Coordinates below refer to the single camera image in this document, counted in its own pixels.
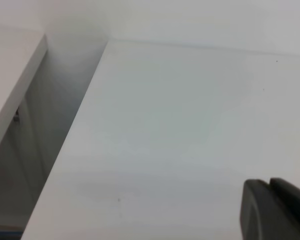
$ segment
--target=white shelf board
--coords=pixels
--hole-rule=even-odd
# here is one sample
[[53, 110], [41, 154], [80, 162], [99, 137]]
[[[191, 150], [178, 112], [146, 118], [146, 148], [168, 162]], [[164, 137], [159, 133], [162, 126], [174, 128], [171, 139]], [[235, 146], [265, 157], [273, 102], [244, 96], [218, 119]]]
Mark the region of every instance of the white shelf board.
[[46, 51], [42, 32], [0, 26], [0, 142]]
[[111, 41], [23, 240], [237, 240], [244, 181], [300, 187], [300, 57]]

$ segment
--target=white panel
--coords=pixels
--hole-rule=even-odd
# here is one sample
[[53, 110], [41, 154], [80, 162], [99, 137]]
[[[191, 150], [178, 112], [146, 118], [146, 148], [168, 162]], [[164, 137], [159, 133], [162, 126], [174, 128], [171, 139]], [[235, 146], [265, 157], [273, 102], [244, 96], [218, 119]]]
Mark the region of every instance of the white panel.
[[270, 177], [300, 187], [300, 57], [112, 41], [23, 240], [237, 240]]

